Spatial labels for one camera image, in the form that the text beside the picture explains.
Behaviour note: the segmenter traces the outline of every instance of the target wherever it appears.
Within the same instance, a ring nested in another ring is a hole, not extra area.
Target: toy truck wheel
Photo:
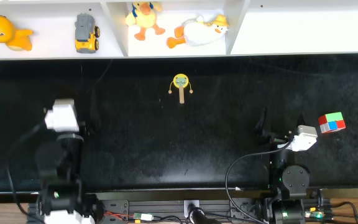
[[[94,49],[99,50],[99,41],[98,40],[94,40]]]
[[[95,37],[100,37],[100,29],[97,26],[94,27],[94,36]]]

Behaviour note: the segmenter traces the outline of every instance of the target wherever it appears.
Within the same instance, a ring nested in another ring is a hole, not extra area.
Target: toy
[[[185,103],[185,92],[183,91],[187,85],[190,86],[190,93],[193,93],[193,90],[191,89],[191,84],[189,82],[189,78],[185,74],[178,74],[173,77],[173,81],[171,82],[171,85],[169,85],[169,91],[168,93],[171,94],[171,87],[173,85],[179,89],[179,103],[184,104]]]
[[[29,29],[18,29],[5,16],[0,16],[0,43],[5,43],[11,50],[27,50],[32,49],[29,35],[33,31]]]
[[[199,16],[197,20],[186,21],[183,26],[177,27],[176,38],[168,38],[167,45],[170,49],[184,43],[190,46],[206,45],[224,37],[228,28],[224,15],[218,15],[211,23],[205,23],[204,18]]]
[[[346,128],[341,112],[323,115],[318,118],[318,123],[320,125],[321,133],[323,134]]]
[[[100,29],[94,18],[88,14],[80,14],[75,22],[75,48],[78,53],[92,54],[99,50]]]
[[[157,24],[157,14],[155,10],[160,12],[162,6],[158,2],[133,2],[132,3],[132,12],[126,17],[125,22],[129,26],[137,24],[140,27],[140,32],[135,34],[135,38],[138,40],[146,39],[146,30],[153,27],[156,35],[161,35],[165,33],[165,29],[160,28]]]

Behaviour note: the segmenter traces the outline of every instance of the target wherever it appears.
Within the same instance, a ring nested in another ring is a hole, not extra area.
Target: red cube face
[[[336,125],[338,126],[338,129],[344,129],[344,128],[346,128],[346,125],[345,125],[345,121],[344,121],[344,120],[336,121]]]
[[[327,117],[325,115],[322,115],[321,117],[318,118],[319,125],[323,125],[325,123],[327,123]]]

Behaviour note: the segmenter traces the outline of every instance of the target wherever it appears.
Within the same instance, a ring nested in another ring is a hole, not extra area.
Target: stuffed duck
[[[222,38],[229,28],[224,15],[218,15],[215,21],[207,23],[204,18],[199,16],[197,19],[186,21],[183,26],[175,29],[175,37],[167,40],[170,49],[178,44],[188,44],[190,46],[206,45]]]
[[[153,27],[156,35],[165,33],[165,29],[160,28],[157,24],[157,14],[155,10],[160,12],[162,6],[159,2],[133,2],[132,12],[126,17],[126,24],[133,26],[137,24],[140,27],[140,32],[135,34],[138,40],[146,39],[146,30]]]
[[[31,50],[32,44],[29,36],[33,34],[29,29],[18,29],[5,16],[0,16],[0,43],[15,51]]]

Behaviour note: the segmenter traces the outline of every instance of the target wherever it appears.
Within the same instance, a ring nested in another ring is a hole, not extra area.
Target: duck beak
[[[149,3],[145,2],[140,6],[140,11],[143,13],[143,15],[149,15],[151,10],[152,9],[150,8]]]

